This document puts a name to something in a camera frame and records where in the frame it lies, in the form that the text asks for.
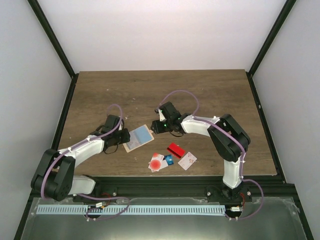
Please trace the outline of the beige leather card holder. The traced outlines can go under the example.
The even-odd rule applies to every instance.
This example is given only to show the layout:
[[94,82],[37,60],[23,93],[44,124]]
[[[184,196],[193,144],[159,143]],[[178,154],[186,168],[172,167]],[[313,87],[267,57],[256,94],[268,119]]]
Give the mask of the beige leather card holder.
[[[141,146],[143,146],[143,145],[145,145],[145,144],[147,144],[147,143],[149,143],[149,142],[154,140],[152,132],[151,132],[151,130],[149,130],[149,128],[148,128],[148,126],[146,124],[136,128],[136,129],[134,129],[132,131],[130,131],[129,135],[130,135],[130,140],[133,140],[133,139],[139,140],[140,143],[141,143]],[[125,149],[125,151],[127,153],[139,148],[139,147],[137,147],[137,148],[129,151],[127,149],[127,147],[126,147],[126,143],[123,144],[123,147],[124,147],[124,149]]]

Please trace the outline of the red card black stripe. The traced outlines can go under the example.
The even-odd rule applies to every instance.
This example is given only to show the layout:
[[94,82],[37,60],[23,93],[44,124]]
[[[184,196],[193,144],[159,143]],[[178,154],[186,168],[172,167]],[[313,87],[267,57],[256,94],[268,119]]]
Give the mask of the red card black stripe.
[[167,147],[167,150],[178,159],[181,159],[186,153],[186,151],[183,148],[181,148],[179,145],[175,144],[174,142],[172,142]]

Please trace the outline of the white card red circle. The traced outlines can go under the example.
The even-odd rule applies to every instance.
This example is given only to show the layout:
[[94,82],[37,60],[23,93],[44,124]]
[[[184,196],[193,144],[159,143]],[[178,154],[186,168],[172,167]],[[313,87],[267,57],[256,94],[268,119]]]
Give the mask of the white card red circle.
[[165,156],[159,153],[154,153],[150,162],[148,163],[148,168],[154,173],[158,172],[166,167],[168,167],[168,163],[165,160]]

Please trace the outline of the white card pink pattern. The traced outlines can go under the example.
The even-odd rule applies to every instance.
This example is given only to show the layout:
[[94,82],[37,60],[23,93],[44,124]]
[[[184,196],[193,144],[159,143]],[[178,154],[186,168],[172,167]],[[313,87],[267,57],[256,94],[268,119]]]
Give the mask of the white card pink pattern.
[[191,153],[188,152],[184,157],[180,159],[178,165],[181,166],[185,171],[187,171],[190,166],[197,161],[197,158]]

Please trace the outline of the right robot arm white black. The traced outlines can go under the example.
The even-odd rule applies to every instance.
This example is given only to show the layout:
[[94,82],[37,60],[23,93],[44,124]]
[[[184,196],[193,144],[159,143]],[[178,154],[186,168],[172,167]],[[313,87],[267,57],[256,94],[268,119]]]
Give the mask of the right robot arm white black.
[[169,101],[155,109],[159,119],[151,124],[155,134],[176,132],[209,137],[223,159],[222,195],[229,202],[240,196],[243,179],[244,157],[251,139],[230,114],[221,117],[200,117],[191,113],[181,114]]

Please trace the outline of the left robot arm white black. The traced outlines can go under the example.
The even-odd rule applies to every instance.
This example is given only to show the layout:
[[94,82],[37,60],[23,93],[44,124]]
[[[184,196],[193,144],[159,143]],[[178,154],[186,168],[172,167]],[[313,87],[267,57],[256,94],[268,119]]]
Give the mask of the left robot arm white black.
[[105,153],[110,147],[118,147],[130,141],[130,133],[121,117],[109,115],[103,125],[84,140],[60,150],[47,149],[33,175],[31,189],[42,198],[62,201],[69,195],[84,194],[91,202],[97,202],[102,189],[96,181],[85,175],[75,175],[75,169],[89,158]]

